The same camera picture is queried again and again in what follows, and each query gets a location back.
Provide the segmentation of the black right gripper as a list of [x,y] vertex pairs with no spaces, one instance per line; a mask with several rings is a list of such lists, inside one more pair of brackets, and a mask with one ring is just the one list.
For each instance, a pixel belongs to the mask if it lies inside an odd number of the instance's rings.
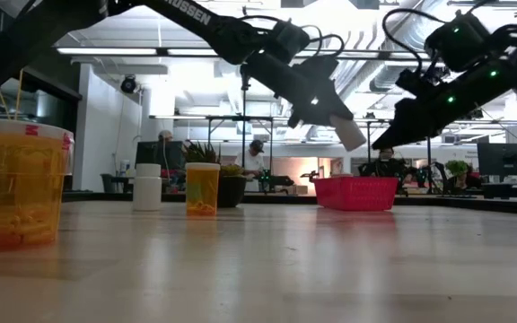
[[435,83],[419,71],[404,71],[396,85],[415,97],[394,105],[390,127],[372,143],[373,150],[439,135],[453,121],[515,88],[517,56],[484,59],[449,83]]

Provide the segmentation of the black metal workstation frame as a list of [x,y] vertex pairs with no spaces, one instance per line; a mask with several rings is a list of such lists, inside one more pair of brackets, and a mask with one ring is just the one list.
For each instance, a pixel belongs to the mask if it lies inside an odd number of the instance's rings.
[[[214,147],[211,145],[211,134],[214,132],[212,128],[212,122],[214,120],[219,120],[220,123],[224,121],[233,121],[235,123],[242,123],[242,115],[232,115],[232,116],[150,116],[150,118],[155,119],[172,119],[172,120],[180,120],[180,119],[205,119],[208,122],[207,129],[207,141],[205,144],[201,144],[199,142],[191,142],[188,140],[188,145],[183,145],[183,154],[185,155],[186,161],[188,162],[209,162],[209,163],[217,163],[220,164],[221,161],[221,150],[215,151]],[[246,125],[250,121],[267,121],[271,124],[271,128],[267,131],[271,133],[274,130],[274,118],[273,117],[253,117],[246,116],[247,122]],[[246,140],[247,148],[249,148],[250,142]]]
[[[367,161],[372,161],[372,134],[371,134],[371,127],[373,123],[377,123],[377,128],[388,128],[390,124],[393,122],[392,118],[374,118],[373,116],[366,116],[364,118],[356,118],[355,122],[357,124],[363,124],[365,125],[366,129],[366,149],[367,149]],[[422,169],[426,170],[426,177],[424,180],[424,184],[427,185],[426,194],[427,195],[433,195],[435,193],[434,189],[434,181],[433,181],[433,171],[432,171],[432,165],[434,164],[434,160],[432,159],[432,145],[431,145],[431,139],[426,139],[426,151],[427,151],[427,158],[426,158],[426,165],[422,167]]]

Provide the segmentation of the dark waste bin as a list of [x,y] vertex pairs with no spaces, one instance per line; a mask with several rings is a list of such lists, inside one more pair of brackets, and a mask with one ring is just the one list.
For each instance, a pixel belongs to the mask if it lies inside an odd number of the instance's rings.
[[108,194],[115,194],[118,193],[118,178],[108,174],[108,173],[102,173],[101,174],[101,181],[103,185],[103,190],[105,193]]

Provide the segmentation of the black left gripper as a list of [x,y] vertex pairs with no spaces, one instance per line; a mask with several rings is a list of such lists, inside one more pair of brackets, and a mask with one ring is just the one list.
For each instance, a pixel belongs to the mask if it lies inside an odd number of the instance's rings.
[[241,67],[275,96],[292,104],[287,125],[296,128],[300,123],[329,127],[329,116],[353,119],[353,113],[340,99],[330,79],[337,65],[333,55],[313,56],[300,64],[288,65],[270,54],[254,53]]

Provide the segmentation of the silver ventilation duct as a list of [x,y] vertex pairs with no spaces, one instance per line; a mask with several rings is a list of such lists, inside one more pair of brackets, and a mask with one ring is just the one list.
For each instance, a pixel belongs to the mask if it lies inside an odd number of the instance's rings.
[[[424,0],[398,0],[399,8],[410,8],[419,10]],[[392,10],[392,7],[381,9],[381,15],[377,18],[377,28],[381,36],[381,43],[378,46],[379,50],[384,51],[404,51],[405,49],[396,45],[389,40],[383,32],[381,22],[383,16]],[[411,33],[415,31],[416,23],[420,18],[410,13],[395,13],[389,19],[387,26],[390,33],[403,44],[411,47],[415,51],[422,51],[423,45],[421,40],[417,40]],[[378,92],[386,92],[395,86],[395,82],[399,78],[400,72],[404,70],[403,66],[388,65],[388,61],[382,62],[382,67],[378,70],[378,74],[371,80],[370,88]]]

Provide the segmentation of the black tripod stand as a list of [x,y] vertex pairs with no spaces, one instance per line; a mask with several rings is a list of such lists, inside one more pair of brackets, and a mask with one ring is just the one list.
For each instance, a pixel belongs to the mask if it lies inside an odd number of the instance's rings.
[[250,88],[250,77],[241,72],[241,97],[242,97],[242,136],[241,136],[241,167],[245,170],[246,161],[246,107],[247,107],[247,91]]

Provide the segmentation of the person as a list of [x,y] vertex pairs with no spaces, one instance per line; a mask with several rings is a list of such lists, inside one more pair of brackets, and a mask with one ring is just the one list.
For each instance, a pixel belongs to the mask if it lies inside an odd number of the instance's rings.
[[259,180],[265,169],[263,158],[264,144],[260,140],[253,140],[244,153],[238,153],[235,164],[243,168],[243,176],[246,178],[246,192],[259,192]]
[[[172,132],[169,130],[162,130],[158,135],[158,141],[170,142],[173,140]],[[162,169],[162,176],[168,180],[170,189],[179,191],[184,184],[184,168],[181,170]]]
[[392,148],[384,148],[379,152],[378,159],[358,167],[363,177],[388,177],[404,179],[411,173],[411,168],[404,159],[396,159]]

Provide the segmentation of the succulent plant in black pot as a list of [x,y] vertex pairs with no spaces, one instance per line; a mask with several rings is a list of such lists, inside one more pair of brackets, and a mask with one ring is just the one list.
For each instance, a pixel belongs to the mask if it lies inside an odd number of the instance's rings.
[[203,171],[203,168],[219,167],[217,175],[217,185],[214,186],[214,175],[210,175],[211,188],[216,193],[216,204],[208,204],[203,202],[203,193],[197,195],[197,211],[209,212],[211,209],[233,208],[236,207],[244,196],[246,187],[246,177],[243,175],[243,168],[235,165],[221,164],[221,150],[216,151],[211,144],[201,144],[200,142],[192,142],[187,140],[183,145],[182,152],[185,156],[185,171],[189,173],[188,168],[192,169],[192,173]]

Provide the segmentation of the orange pill bottle red-marked cap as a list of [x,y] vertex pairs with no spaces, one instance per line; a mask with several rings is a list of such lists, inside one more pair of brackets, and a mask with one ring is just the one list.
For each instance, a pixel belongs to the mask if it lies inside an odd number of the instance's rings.
[[64,180],[73,162],[72,132],[0,119],[0,250],[56,240]]

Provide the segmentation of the dark desk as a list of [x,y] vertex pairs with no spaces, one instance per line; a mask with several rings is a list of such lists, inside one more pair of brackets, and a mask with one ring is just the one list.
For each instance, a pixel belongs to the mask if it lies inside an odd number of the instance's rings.
[[517,183],[486,183],[482,191],[486,199],[510,199],[517,197]]

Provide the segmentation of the red plastic mesh basket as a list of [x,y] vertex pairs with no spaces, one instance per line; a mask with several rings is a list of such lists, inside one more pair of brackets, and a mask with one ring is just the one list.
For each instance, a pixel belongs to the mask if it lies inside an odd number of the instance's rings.
[[339,211],[388,211],[397,193],[397,178],[336,177],[315,179],[320,206]]

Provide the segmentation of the white plastic pill bottle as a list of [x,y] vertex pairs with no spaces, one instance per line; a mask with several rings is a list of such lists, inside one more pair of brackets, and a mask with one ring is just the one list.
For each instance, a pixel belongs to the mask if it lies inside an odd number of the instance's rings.
[[363,132],[353,120],[331,115],[329,121],[335,128],[335,133],[347,152],[352,152],[367,142]]
[[155,212],[161,208],[162,178],[159,164],[138,163],[134,177],[133,210]]

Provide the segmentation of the long ceiling strip light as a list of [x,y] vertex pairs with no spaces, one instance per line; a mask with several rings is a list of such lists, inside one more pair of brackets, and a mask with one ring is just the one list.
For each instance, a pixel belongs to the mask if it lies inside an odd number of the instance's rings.
[[157,56],[155,48],[57,48],[57,52],[72,56]]
[[211,48],[169,48],[170,57],[218,57]]
[[370,60],[375,59],[379,52],[372,50],[345,50],[337,57],[344,60]]
[[430,57],[426,53],[416,53],[414,55],[409,52],[391,52],[388,56],[388,60],[393,61],[414,61],[418,59],[429,61]]

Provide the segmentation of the green leafy plant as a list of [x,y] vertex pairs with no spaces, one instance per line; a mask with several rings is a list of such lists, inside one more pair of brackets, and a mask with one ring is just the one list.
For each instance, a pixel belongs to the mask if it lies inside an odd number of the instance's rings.
[[465,161],[450,160],[445,164],[445,169],[450,172],[452,176],[459,176],[467,174],[469,171],[469,165]]

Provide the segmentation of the black computer monitor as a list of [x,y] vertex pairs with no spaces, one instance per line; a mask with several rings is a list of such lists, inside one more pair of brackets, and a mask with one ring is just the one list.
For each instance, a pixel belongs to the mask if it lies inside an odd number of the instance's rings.
[[517,176],[517,144],[477,144],[481,175]]
[[136,164],[159,164],[162,169],[181,170],[185,166],[181,141],[139,142]]

